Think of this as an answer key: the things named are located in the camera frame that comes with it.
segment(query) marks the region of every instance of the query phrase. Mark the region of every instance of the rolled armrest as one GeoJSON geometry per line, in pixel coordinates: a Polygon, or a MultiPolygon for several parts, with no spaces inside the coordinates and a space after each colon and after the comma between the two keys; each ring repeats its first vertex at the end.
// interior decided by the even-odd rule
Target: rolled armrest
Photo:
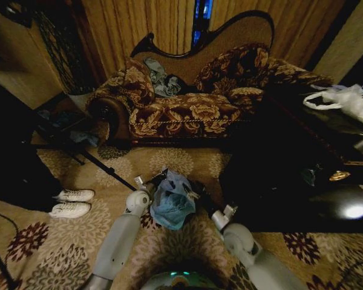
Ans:
{"type": "Polygon", "coordinates": [[[90,115],[109,123],[108,141],[130,138],[129,115],[133,110],[133,105],[122,88],[124,74],[124,70],[113,74],[95,90],[87,102],[87,110],[90,115]]]}
{"type": "Polygon", "coordinates": [[[267,70],[269,75],[268,86],[280,84],[330,86],[333,83],[331,77],[315,74],[292,65],[283,59],[273,57],[270,57],[267,61],[267,70]]]}

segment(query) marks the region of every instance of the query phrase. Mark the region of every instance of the carpet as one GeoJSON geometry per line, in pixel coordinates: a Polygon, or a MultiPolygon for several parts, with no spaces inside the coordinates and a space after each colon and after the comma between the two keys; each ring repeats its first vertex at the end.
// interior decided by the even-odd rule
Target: carpet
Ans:
{"type": "MultiPolygon", "coordinates": [[[[218,149],[134,148],[101,146],[91,149],[131,184],[141,174],[148,180],[168,166],[205,184],[223,203],[218,176],[229,155],[218,149]]],[[[87,279],[96,254],[116,217],[125,209],[130,190],[86,161],[80,166],[57,150],[39,156],[65,188],[96,191],[91,211],[78,219],[50,219],[0,201],[0,255],[19,289],[77,289],[87,279]]],[[[156,224],[146,212],[123,270],[112,289],[139,289],[153,274],[189,270],[206,274],[223,289],[255,289],[245,268],[225,250],[213,223],[198,210],[179,231],[156,224]]],[[[363,234],[254,233],[309,289],[363,289],[363,234]]],[[[0,289],[7,289],[0,274],[0,289]]]]}

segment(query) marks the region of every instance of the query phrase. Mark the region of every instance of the black cable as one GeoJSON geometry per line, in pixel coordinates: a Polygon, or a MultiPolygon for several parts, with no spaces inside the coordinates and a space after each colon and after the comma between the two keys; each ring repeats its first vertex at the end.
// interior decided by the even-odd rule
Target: black cable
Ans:
{"type": "Polygon", "coordinates": [[[7,221],[9,221],[13,225],[13,227],[15,228],[15,231],[16,231],[16,236],[18,236],[18,234],[19,234],[19,228],[15,224],[15,222],[13,220],[11,220],[9,217],[4,216],[3,214],[0,214],[0,217],[6,219],[7,221]]]}
{"type": "Polygon", "coordinates": [[[349,269],[347,269],[347,271],[344,273],[342,279],[339,281],[339,283],[336,285],[337,289],[340,289],[340,287],[342,287],[342,284],[344,282],[345,279],[347,279],[347,277],[351,274],[351,272],[354,270],[354,268],[363,265],[363,261],[362,262],[357,262],[355,264],[353,264],[349,269]]]}
{"type": "MultiPolygon", "coordinates": [[[[15,228],[15,231],[16,231],[15,242],[16,242],[17,239],[19,238],[18,226],[15,224],[15,222],[13,220],[11,220],[9,217],[4,216],[3,214],[0,214],[0,217],[9,221],[15,228]]],[[[19,285],[19,282],[12,279],[12,276],[7,269],[7,259],[8,259],[8,255],[5,256],[5,262],[3,263],[3,261],[0,258],[0,270],[1,270],[1,273],[3,274],[3,276],[5,277],[5,279],[7,280],[8,288],[16,289],[16,287],[19,285]]]]}

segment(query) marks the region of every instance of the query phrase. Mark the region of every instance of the blue plastic bag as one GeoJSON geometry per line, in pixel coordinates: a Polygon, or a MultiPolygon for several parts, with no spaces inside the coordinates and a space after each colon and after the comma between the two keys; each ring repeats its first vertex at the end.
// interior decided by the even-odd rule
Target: blue plastic bag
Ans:
{"type": "Polygon", "coordinates": [[[185,187],[191,189],[188,179],[168,170],[154,194],[150,212],[154,220],[170,230],[179,230],[186,216],[195,213],[195,202],[188,196],[185,187]]]}

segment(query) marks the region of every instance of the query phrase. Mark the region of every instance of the floral upholstery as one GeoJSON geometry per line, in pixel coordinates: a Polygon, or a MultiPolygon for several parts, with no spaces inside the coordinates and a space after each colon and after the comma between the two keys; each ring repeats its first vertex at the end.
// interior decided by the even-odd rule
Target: floral upholstery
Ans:
{"type": "Polygon", "coordinates": [[[252,119],[268,85],[331,83],[328,77],[268,57],[268,48],[253,43],[229,50],[202,68],[195,84],[204,93],[171,98],[155,97],[147,67],[128,59],[126,70],[95,91],[88,108],[91,111],[90,103],[97,98],[122,104],[129,123],[117,113],[115,127],[124,126],[133,138],[226,137],[252,119]]]}
{"type": "Polygon", "coordinates": [[[229,101],[238,107],[244,118],[253,115],[262,100],[264,91],[257,88],[237,88],[231,90],[227,97],[229,101]]]}
{"type": "Polygon", "coordinates": [[[134,106],[144,108],[153,102],[153,90],[149,69],[139,61],[128,58],[126,60],[126,74],[123,87],[134,106]]]}
{"type": "Polygon", "coordinates": [[[269,49],[260,43],[234,48],[205,65],[194,83],[201,92],[221,95],[235,88],[255,86],[268,55],[269,49]]]}
{"type": "Polygon", "coordinates": [[[155,98],[134,109],[129,126],[136,137],[225,137],[229,125],[245,122],[241,111],[216,94],[186,94],[155,98]]]}
{"type": "Polygon", "coordinates": [[[111,75],[111,77],[88,99],[86,103],[86,108],[91,112],[91,105],[95,104],[95,100],[99,98],[110,98],[115,101],[120,102],[126,110],[132,113],[134,104],[130,98],[126,97],[126,89],[123,87],[124,79],[125,79],[125,69],[119,69],[117,72],[111,75]]]}

